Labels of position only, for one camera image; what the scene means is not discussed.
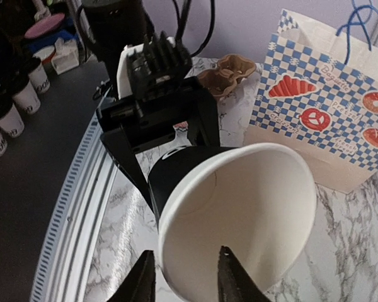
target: marble countertop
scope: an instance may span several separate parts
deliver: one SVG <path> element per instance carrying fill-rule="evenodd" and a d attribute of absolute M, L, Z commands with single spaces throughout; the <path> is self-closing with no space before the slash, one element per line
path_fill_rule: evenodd
<path fill-rule="evenodd" d="M 216 66 L 196 59 L 190 76 Z M 242 145 L 258 74 L 243 81 L 219 102 L 222 145 Z M 168 150 L 188 144 L 186 132 L 137 156 L 144 174 Z M 378 173 L 345 195 L 317 185 L 316 221 L 295 264 L 266 293 L 272 301 L 378 301 Z M 117 290 L 143 250 L 157 255 L 158 233 L 153 213 L 139 191 L 118 172 L 106 206 L 89 272 L 84 300 L 102 302 Z M 181 301 L 157 268 L 156 301 Z"/>

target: red pastry print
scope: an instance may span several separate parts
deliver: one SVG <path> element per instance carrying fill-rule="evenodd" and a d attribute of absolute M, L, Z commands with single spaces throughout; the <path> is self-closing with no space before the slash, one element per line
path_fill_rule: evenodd
<path fill-rule="evenodd" d="M 376 128 L 369 128 L 364 130 L 363 137 L 369 143 L 375 148 L 378 148 L 378 129 Z"/>
<path fill-rule="evenodd" d="M 373 113 L 378 113 L 378 91 L 369 92 L 363 98 L 364 107 Z"/>
<path fill-rule="evenodd" d="M 282 80 L 270 89 L 269 96 L 271 98 L 302 96 L 314 91 L 316 91 L 315 85 L 312 85 L 305 80 L 285 75 Z"/>
<path fill-rule="evenodd" d="M 327 129 L 332 121 L 329 114 L 320 111 L 317 108 L 306 109 L 299 118 L 305 127 L 314 131 L 323 131 Z"/>

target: gray wall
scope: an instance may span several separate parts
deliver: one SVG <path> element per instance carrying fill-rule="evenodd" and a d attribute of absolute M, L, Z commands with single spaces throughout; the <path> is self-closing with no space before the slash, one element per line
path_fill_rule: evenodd
<path fill-rule="evenodd" d="M 157 32 L 169 35 L 176 31 L 176 17 L 172 0 L 143 0 Z M 378 8 L 378 0 L 373 0 Z M 368 0 L 356 0 L 357 5 Z M 270 35 L 276 31 L 282 8 L 297 11 L 323 21 L 333 27 L 347 22 L 352 12 L 351 0 L 216 0 L 217 16 L 214 35 L 203 51 L 203 57 L 221 57 L 227 53 L 240 53 L 257 62 L 265 58 Z M 192 8 L 184 36 L 184 43 L 194 52 L 203 42 L 209 28 L 209 0 L 192 1 Z M 369 34 L 376 17 L 367 25 Z M 361 28 L 352 34 L 364 39 Z"/>

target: blue string handle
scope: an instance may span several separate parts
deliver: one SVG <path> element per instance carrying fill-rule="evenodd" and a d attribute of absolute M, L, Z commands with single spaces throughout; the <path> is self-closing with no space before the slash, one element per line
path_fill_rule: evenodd
<path fill-rule="evenodd" d="M 357 9 L 357 6 L 356 6 L 356 4 L 355 4 L 355 0 L 352 0 L 352 4 L 353 4 L 353 8 L 354 8 L 354 10 L 356 10 L 356 9 Z M 344 27 L 348 26 L 348 24 L 350 24 L 350 25 L 352 25 L 352 26 L 355 26 L 355 25 L 361 25 L 362 28 L 363 28 L 363 31 L 364 31 L 365 38 L 367 39 L 367 42 L 368 42 L 368 49 L 371 51 L 371 50 L 372 50 L 371 39 L 370 39 L 370 36 L 369 36 L 369 34 L 368 34 L 368 32 L 367 32 L 367 28 L 365 27 L 365 24 L 366 24 L 368 21 L 370 21 L 371 16 L 372 16 L 372 9 L 370 10 L 370 13 L 369 13 L 367 19 L 363 22 L 363 21 L 361 20 L 361 16 L 360 16 L 360 14 L 357 13 L 357 18 L 358 18 L 359 22 L 355 22 L 355 23 L 354 23 L 354 22 L 350 22 L 350 20 L 349 20 L 349 23 L 344 24 L 343 26 L 341 26 L 341 27 L 338 29 L 338 31 L 336 32 L 336 36 L 339 36 L 339 35 L 340 35 L 340 32 L 344 29 Z"/>
<path fill-rule="evenodd" d="M 347 32 L 346 32 L 346 35 L 347 35 L 347 55 L 346 55 L 345 65 L 348 63 L 348 61 L 350 59 L 350 23 L 352 22 L 352 19 L 354 18 L 354 16 L 359 11 L 361 11 L 362 9 L 365 9 L 365 8 L 369 8 L 372 11 L 375 11 L 378 14 L 378 9 L 376 9 L 375 6 L 373 6 L 373 5 L 361 5 L 357 9 L 355 9 L 354 12 L 350 15 L 350 17 L 348 19 L 348 23 L 347 23 Z"/>

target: checkered paper bag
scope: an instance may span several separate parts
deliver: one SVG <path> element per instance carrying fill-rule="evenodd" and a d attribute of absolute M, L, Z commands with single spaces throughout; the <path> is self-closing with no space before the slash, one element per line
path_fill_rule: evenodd
<path fill-rule="evenodd" d="M 378 48 L 283 10 L 245 143 L 298 151 L 315 181 L 348 193 L 378 170 Z"/>

